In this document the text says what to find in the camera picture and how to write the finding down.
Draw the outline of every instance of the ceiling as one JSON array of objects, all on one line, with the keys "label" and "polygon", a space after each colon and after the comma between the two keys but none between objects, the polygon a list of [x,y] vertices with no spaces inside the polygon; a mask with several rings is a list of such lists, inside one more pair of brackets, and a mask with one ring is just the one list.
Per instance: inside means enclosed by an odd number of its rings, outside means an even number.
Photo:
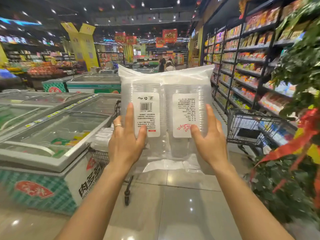
[{"label": "ceiling", "polygon": [[0,0],[0,17],[41,23],[24,25],[23,28],[17,24],[4,23],[8,30],[16,31],[20,27],[25,32],[50,31],[56,36],[66,35],[61,22],[72,22],[78,30],[82,23],[95,25],[94,35],[97,36],[125,31],[145,38],[148,35],[160,37],[160,32],[165,28],[176,28],[179,35],[186,36],[191,21],[199,19],[200,1],[179,0],[178,3],[178,0]]}]

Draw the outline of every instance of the barcode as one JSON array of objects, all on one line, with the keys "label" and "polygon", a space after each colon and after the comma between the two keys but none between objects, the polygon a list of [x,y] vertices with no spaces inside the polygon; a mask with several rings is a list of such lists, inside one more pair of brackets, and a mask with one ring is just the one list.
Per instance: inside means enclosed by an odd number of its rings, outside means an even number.
[{"label": "barcode", "polygon": [[140,103],[140,111],[152,111],[152,103]]}]

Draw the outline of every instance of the right hand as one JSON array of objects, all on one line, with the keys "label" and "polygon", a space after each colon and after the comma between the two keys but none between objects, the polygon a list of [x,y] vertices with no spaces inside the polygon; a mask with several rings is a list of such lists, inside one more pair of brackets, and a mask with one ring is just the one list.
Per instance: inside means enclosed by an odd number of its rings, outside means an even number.
[{"label": "right hand", "polygon": [[196,125],[191,125],[191,135],[195,141],[200,156],[214,170],[228,166],[227,143],[222,131],[221,122],[214,116],[214,111],[206,104],[208,116],[208,133],[203,138]]}]

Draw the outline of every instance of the left hand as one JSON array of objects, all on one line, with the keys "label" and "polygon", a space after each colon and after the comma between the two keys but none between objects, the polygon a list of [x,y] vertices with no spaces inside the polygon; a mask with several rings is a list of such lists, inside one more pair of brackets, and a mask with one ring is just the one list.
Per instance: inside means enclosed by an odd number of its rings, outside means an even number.
[{"label": "left hand", "polygon": [[147,126],[141,126],[136,139],[134,134],[134,106],[132,103],[129,103],[127,107],[124,127],[120,126],[121,116],[113,121],[113,125],[114,132],[108,145],[110,164],[119,167],[121,170],[126,170],[126,173],[128,173],[132,165],[141,156],[147,137]]}]

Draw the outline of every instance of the red ribbon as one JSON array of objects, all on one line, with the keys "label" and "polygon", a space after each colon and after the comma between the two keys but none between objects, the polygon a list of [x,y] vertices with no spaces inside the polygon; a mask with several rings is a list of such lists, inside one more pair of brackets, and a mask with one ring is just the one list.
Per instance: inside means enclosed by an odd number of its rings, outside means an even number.
[{"label": "red ribbon", "polygon": [[[297,170],[298,165],[303,161],[310,145],[307,143],[311,140],[311,138],[319,133],[317,129],[317,123],[320,121],[320,113],[318,108],[308,110],[300,119],[298,124],[299,128],[304,129],[304,133],[298,136],[297,138],[289,141],[287,144],[278,147],[276,150],[270,152],[266,155],[261,161],[259,161],[254,168],[251,170],[250,182],[254,178],[255,168],[263,162],[274,161],[288,154],[294,153],[299,148],[302,148],[302,153],[297,158],[297,160],[292,164],[289,171]],[[273,193],[275,193],[278,189],[280,189],[286,183],[285,179],[282,179],[280,183],[273,189]],[[314,199],[315,205],[317,208],[320,208],[320,167],[317,172],[317,177],[314,181],[314,188],[316,191],[316,197]]]}]

